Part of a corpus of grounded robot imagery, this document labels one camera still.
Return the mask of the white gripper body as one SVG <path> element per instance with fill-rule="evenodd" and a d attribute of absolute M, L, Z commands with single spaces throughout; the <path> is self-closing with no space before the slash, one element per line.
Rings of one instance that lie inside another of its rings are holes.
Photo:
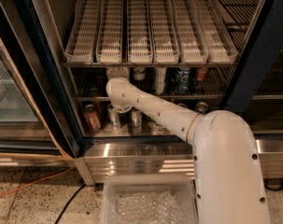
<path fill-rule="evenodd" d="M 129 69 L 127 67 L 108 67 L 106 69 L 106 75 L 108 79 L 123 77 L 129 78 Z"/>

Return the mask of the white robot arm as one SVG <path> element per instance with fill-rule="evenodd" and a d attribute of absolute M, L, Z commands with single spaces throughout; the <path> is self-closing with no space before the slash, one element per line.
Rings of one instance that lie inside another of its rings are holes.
<path fill-rule="evenodd" d="M 238 115 L 205 115 L 139 90 L 113 72 L 106 93 L 120 113 L 133 107 L 190 144 L 200 224 L 271 224 L 254 135 Z"/>

